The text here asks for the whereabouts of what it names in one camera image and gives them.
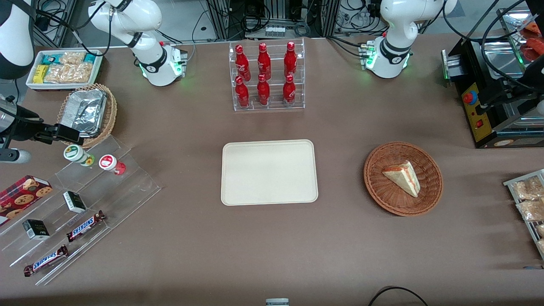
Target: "emergency stop button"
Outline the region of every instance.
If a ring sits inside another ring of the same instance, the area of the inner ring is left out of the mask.
[[[471,90],[463,95],[463,102],[468,105],[474,105],[476,100],[478,100],[478,94],[474,90]]]

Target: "brown tablecloth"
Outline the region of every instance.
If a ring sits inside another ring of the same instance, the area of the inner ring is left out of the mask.
[[[440,50],[457,39],[422,35],[395,79],[361,71],[325,39],[306,39],[306,109],[260,114],[232,109],[228,44],[199,45],[187,77],[165,88],[142,77],[129,49],[111,49],[98,81],[119,104],[113,134],[165,188],[47,286],[0,258],[0,304],[263,305],[288,297],[292,306],[361,305],[399,285],[431,305],[542,305],[544,271],[522,269],[541,261],[502,182],[544,168],[544,150],[474,149],[457,94],[442,79]],[[23,105],[53,123],[65,96],[30,90]],[[223,146],[279,139],[314,143],[318,200],[224,206]],[[366,156],[393,140],[420,146],[441,168],[444,194],[427,215],[394,216],[364,187]],[[12,147],[33,160],[0,164],[1,189],[67,164],[59,143]],[[398,292],[380,299],[414,301]]]

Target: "white tray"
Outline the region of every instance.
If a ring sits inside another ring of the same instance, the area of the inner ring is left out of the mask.
[[[223,147],[223,204],[311,203],[317,196],[311,141],[227,143]]]
[[[89,50],[94,54],[102,54],[100,50]],[[98,71],[100,70],[100,65],[102,64],[102,56],[95,57],[95,62],[92,64],[92,70],[91,75],[89,77],[89,81],[86,83],[33,83],[34,74],[36,73],[36,68],[41,63],[42,59],[46,55],[52,55],[52,54],[61,54],[64,52],[86,52],[85,49],[65,49],[65,50],[47,50],[47,51],[40,51],[37,53],[36,58],[34,59],[34,65],[32,66],[32,69],[30,70],[30,73],[27,77],[27,87],[30,89],[34,89],[36,91],[40,90],[66,90],[66,89],[75,89],[80,88],[85,85],[91,85],[95,83],[96,77],[98,76]]]

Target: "coca-cola bottle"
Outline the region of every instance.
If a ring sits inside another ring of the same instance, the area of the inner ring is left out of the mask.
[[[241,76],[236,76],[236,97],[238,98],[238,104],[241,108],[249,107],[249,91],[248,87],[244,84],[244,79]]]
[[[296,86],[293,83],[293,75],[288,75],[285,78],[285,84],[283,85],[283,105],[291,107],[295,104],[295,89]]]
[[[283,58],[283,74],[285,77],[288,75],[295,75],[296,72],[296,54],[295,43],[290,41],[287,43],[287,52]]]
[[[272,67],[270,64],[270,55],[267,52],[267,44],[259,44],[259,57],[257,58],[257,64],[259,65],[259,74],[264,74],[268,80],[272,77]]]
[[[259,75],[259,84],[257,84],[257,91],[259,93],[259,103],[262,106],[267,106],[270,101],[270,86],[268,85],[265,74]]]
[[[248,57],[244,54],[244,47],[237,45],[234,49],[236,50],[236,70],[238,70],[238,75],[248,82],[251,80],[251,73],[249,72]]]

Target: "wicker basket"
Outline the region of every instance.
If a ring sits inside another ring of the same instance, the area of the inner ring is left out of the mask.
[[[108,137],[113,130],[113,126],[115,125],[115,116],[117,115],[117,102],[115,101],[115,97],[113,96],[112,92],[104,85],[101,84],[92,84],[88,86],[84,86],[81,88],[78,88],[77,90],[91,90],[91,89],[100,89],[104,91],[108,95],[108,100],[106,101],[106,109],[104,110],[104,118],[102,119],[102,126],[101,131],[98,136],[95,138],[85,138],[85,141],[83,142],[82,147],[84,149],[90,148],[94,146],[95,144],[98,144],[102,142],[106,137]],[[64,99],[63,105],[60,107],[59,114],[57,116],[57,123],[60,122],[61,118],[64,114],[64,108],[66,107],[66,102],[68,101],[68,97]]]
[[[410,161],[421,186],[414,198],[385,177],[386,167]],[[436,206],[443,191],[442,174],[432,157],[421,148],[405,142],[390,142],[374,149],[364,163],[364,183],[374,200],[399,216],[418,216]]]

